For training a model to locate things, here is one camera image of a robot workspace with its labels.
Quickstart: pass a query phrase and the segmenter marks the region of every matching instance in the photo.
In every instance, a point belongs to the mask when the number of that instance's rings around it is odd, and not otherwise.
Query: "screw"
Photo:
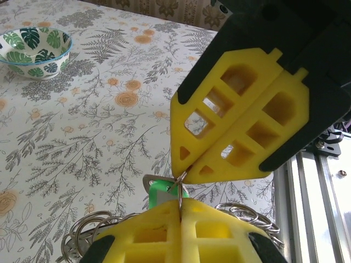
[[[316,146],[318,149],[323,149],[323,148],[324,148],[324,142],[318,140],[318,141],[315,143],[315,146]]]
[[[341,176],[346,176],[346,175],[347,175],[347,173],[346,173],[344,170],[340,170],[340,171],[339,171],[339,174],[340,174]]]

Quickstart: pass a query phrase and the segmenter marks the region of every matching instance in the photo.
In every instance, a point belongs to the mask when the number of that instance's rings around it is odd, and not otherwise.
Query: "monstera leaf print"
[[[54,53],[50,52],[46,49],[42,49],[38,52],[38,54],[35,57],[35,62],[42,62],[42,61],[47,61],[50,59],[54,59],[55,55]]]
[[[48,38],[46,39],[46,42],[53,48],[59,48],[61,46],[61,40],[59,36],[59,31],[54,30],[52,31],[49,35]]]
[[[9,62],[17,62],[17,63],[30,63],[32,59],[26,54],[19,53],[17,51],[10,51],[6,54],[7,60]]]
[[[32,68],[31,70],[28,70],[28,74],[32,77],[44,76],[44,72],[39,67]]]
[[[39,45],[40,36],[36,28],[22,28],[20,32],[24,42],[26,42],[28,47],[30,47],[31,49],[35,49]]]
[[[44,66],[44,70],[49,73],[55,73],[57,71],[57,64],[56,63],[49,63],[47,66]]]
[[[22,38],[20,38],[20,36],[14,32],[4,34],[4,39],[11,47],[15,49],[25,49]]]

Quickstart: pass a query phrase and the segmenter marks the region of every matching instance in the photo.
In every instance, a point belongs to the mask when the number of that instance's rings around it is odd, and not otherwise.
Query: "gripper cutout hole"
[[[221,79],[242,96],[257,79],[257,74],[247,65],[236,65],[227,69]]]
[[[295,103],[286,92],[279,92],[265,105],[263,111],[285,126],[295,116]]]
[[[222,158],[235,167],[243,166],[254,156],[254,153],[250,149],[238,141],[234,141],[226,149],[229,148],[231,149],[230,152],[226,156],[222,155]]]
[[[216,88],[213,88],[203,100],[213,112],[215,112],[219,117],[223,117],[225,113],[233,107],[233,102],[226,98],[221,92]]]
[[[193,112],[184,125],[186,129],[199,139],[203,138],[213,128],[212,122],[198,111]]]
[[[134,234],[134,243],[153,243],[167,241],[167,225],[140,228]]]
[[[263,148],[269,147],[279,136],[261,121],[256,122],[246,134]]]
[[[223,222],[199,221],[195,225],[197,238],[232,238],[230,228]]]
[[[187,148],[181,146],[179,149],[179,154],[180,154],[179,158],[182,161],[182,160],[186,159],[187,156],[189,156],[190,152],[188,151]]]
[[[166,253],[159,250],[128,251],[124,263],[165,263]]]
[[[214,171],[212,170],[212,168],[205,165],[204,167],[202,167],[199,173],[200,175],[209,175],[209,174],[213,174]]]
[[[244,263],[241,252],[236,245],[199,245],[200,263]]]

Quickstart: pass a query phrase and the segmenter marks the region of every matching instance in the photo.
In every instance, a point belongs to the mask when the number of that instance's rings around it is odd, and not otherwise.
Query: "silver keyring pile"
[[[270,221],[268,217],[243,204],[222,203],[215,208],[262,229],[279,249],[284,248],[284,243],[277,237],[280,232],[279,226]]]
[[[252,208],[237,203],[222,203],[215,208],[262,229],[279,249],[284,247],[283,242],[277,238],[280,228],[266,216],[256,212]],[[56,260],[56,263],[60,263],[64,260],[68,263],[73,263],[72,259],[75,262],[79,262],[98,234],[136,215],[138,215],[138,213],[129,214],[122,218],[113,216],[109,211],[97,211],[80,218],[71,227],[69,233],[62,239],[62,256]],[[86,226],[96,223],[97,225],[92,229],[83,231]]]

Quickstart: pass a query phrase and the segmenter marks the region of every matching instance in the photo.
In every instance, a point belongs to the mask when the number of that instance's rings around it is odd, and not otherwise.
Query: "patterned wall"
[[[226,20],[226,16],[219,9],[210,5],[210,0],[83,1],[216,31]]]

